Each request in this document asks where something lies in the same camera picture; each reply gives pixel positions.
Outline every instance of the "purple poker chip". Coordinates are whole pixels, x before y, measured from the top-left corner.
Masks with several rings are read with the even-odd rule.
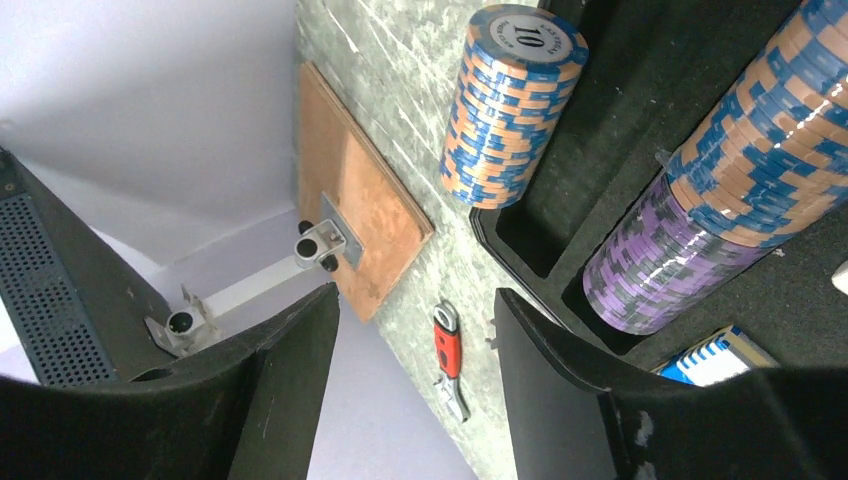
[[[586,264],[583,285],[607,324],[647,335],[767,252],[705,232],[686,215],[661,175]]]

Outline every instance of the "black knob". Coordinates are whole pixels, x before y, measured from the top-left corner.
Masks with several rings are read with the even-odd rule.
[[[298,233],[303,235],[304,233],[306,233],[307,230],[309,230],[310,228],[312,228],[314,226],[315,225],[313,225],[312,222],[310,222],[309,220],[304,220],[304,221],[297,224],[297,231],[298,231]]]
[[[177,312],[171,315],[168,319],[168,328],[174,333],[185,333],[194,325],[194,320],[191,314],[187,312]]]
[[[318,244],[315,243],[315,240],[311,238],[304,238],[297,242],[295,245],[295,250],[297,254],[303,258],[310,258],[312,255],[318,253]]]
[[[321,266],[324,267],[324,270],[332,273],[339,269],[339,261],[335,255],[329,255],[321,260]]]

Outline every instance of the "black plastic panel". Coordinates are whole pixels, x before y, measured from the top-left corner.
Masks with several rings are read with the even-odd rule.
[[[327,284],[131,382],[0,377],[0,478],[306,479],[338,325]]]
[[[43,385],[117,379],[28,194],[0,201],[0,287]]]
[[[702,388],[607,355],[509,289],[494,323],[519,478],[845,478],[848,369]]]

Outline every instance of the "red utility knife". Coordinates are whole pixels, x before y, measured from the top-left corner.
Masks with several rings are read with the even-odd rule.
[[[459,338],[459,316],[447,301],[433,307],[433,330],[436,335],[436,356],[441,378],[436,382],[445,406],[460,422],[468,420],[468,407],[459,391],[459,370],[462,366],[462,343]]]

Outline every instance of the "black tray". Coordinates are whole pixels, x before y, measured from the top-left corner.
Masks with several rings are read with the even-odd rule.
[[[486,250],[563,327],[651,368],[735,323],[787,365],[848,365],[848,296],[830,275],[848,259],[835,212],[649,337],[618,333],[588,308],[581,270],[796,0],[552,1],[591,58],[524,198],[471,212]]]

